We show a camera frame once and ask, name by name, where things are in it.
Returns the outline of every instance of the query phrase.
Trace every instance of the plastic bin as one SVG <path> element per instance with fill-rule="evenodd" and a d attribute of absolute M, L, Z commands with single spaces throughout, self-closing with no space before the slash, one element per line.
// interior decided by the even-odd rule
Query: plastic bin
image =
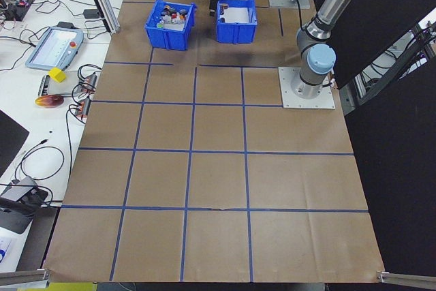
<path fill-rule="evenodd" d="M 157 23 L 161 20 L 161 12 L 164 6 L 169 5 L 174 7 L 177 12 L 187 10 L 185 24 L 183 30 L 171 30 L 157 27 Z M 163 0 L 156 0 L 150 16 L 145 22 L 144 29 L 150 39 L 153 47 L 164 48 L 168 50 L 187 50 L 188 38 L 191 33 L 191 28 L 194 26 L 194 11 L 197 8 L 196 4 L 184 5 L 182 3 L 168 3 Z"/>
<path fill-rule="evenodd" d="M 227 4 L 236 10 L 228 17 L 228 10 L 220 13 L 220 5 Z M 217 5 L 217 41 L 224 44 L 249 44 L 254 40 L 258 19 L 254 0 L 219 0 Z"/>

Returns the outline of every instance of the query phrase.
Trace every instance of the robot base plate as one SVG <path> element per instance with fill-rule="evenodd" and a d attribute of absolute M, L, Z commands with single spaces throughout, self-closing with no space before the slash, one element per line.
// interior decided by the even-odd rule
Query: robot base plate
<path fill-rule="evenodd" d="M 269 1 L 270 1 L 270 7 L 298 9 L 296 1 L 290 1 L 290 0 L 269 0 Z M 309 0 L 299 0 L 299 1 L 302 10 L 310 9 L 311 4 L 309 3 Z"/>
<path fill-rule="evenodd" d="M 298 97 L 291 89 L 291 80 L 300 73 L 299 67 L 279 67 L 279 79 L 281 99 L 284 108 L 297 109 L 335 109 L 333 94 L 330 87 L 321 89 L 321 93 L 314 99 L 303 99 Z"/>

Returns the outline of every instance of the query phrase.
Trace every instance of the white table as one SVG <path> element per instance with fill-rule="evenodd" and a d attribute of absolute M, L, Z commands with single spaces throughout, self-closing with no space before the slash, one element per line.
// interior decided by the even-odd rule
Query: white table
<path fill-rule="evenodd" d="M 93 0 L 77 0 L 85 3 L 93 3 Z M 123 0 L 110 0 L 113 7 L 120 8 Z M 84 9 L 95 8 L 94 6 L 64 1 L 70 10 L 79 14 Z M 51 14 L 40 14 L 35 11 L 36 6 L 31 6 L 25 20 L 17 22 L 14 29 L 7 31 L 3 29 L 0 35 L 17 37 L 26 28 L 37 31 L 42 27 L 57 25 L 59 21 L 72 22 L 76 27 L 84 27 L 85 19 L 83 16 L 75 18 L 64 7 L 60 7 Z M 45 10 L 50 10 L 50 5 L 44 6 Z M 95 22 L 92 25 L 102 25 L 102 22 Z M 7 23 L 6 27 L 12 27 L 13 23 Z M 105 31 L 104 29 L 92 29 L 92 33 Z M 110 43 L 110 34 L 105 33 L 95 39 L 88 40 L 85 37 L 84 44 L 81 46 L 78 55 L 72 64 L 65 69 L 68 76 L 75 76 L 77 69 L 86 63 L 102 66 Z M 27 45 L 20 44 L 14 40 L 0 39 L 0 70 L 9 68 L 17 58 L 28 48 Z M 48 139 L 45 145 L 58 147 L 65 155 L 65 163 L 62 169 L 54 177 L 38 181 L 38 185 L 51 188 L 55 200 L 62 200 L 68 183 L 69 174 L 69 145 L 67 141 L 67 128 L 65 123 L 65 113 L 72 100 L 66 99 L 58 108 L 41 108 L 35 105 L 37 92 L 40 87 L 45 71 L 32 70 L 25 67 L 25 61 L 31 54 L 31 49 L 21 59 L 14 70 L 0 72 L 0 109 L 7 115 L 20 123 L 30 134 L 26 143 L 18 153 L 14 163 L 0 177 L 0 183 L 9 183 L 14 176 L 14 167 L 20 161 L 25 151 L 38 144 L 43 139 Z M 91 74 L 93 69 L 83 70 L 83 73 Z M 73 157 L 75 157 L 84 126 L 77 122 L 73 117 L 69 118 L 69 130 L 72 139 Z M 59 153 L 50 149 L 39 151 L 38 154 L 31 156 L 26 161 L 26 170 L 35 177 L 45 177 L 53 173 L 61 163 Z M 10 237 L 14 241 L 10 250 L 7 252 L 3 262 L 0 263 L 0 272 L 15 271 L 21 256 L 30 226 L 22 234 L 16 234 L 9 230 L 0 228 L 0 236 Z"/>

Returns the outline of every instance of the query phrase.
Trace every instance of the yellow block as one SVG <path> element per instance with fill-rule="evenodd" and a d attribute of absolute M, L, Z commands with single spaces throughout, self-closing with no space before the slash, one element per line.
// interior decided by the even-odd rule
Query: yellow block
<path fill-rule="evenodd" d="M 56 82 L 62 82 L 67 78 L 65 73 L 57 67 L 54 67 L 48 71 L 48 75 L 50 75 L 50 77 Z"/>
<path fill-rule="evenodd" d="M 96 291 L 94 283 L 50 283 L 46 289 L 18 289 L 17 291 Z"/>

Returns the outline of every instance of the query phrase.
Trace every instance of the red object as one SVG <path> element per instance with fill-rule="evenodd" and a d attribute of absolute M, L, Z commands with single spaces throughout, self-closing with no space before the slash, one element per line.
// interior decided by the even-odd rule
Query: red object
<path fill-rule="evenodd" d="M 42 95 L 36 98 L 35 104 L 44 108 L 54 108 L 63 104 L 61 95 Z"/>

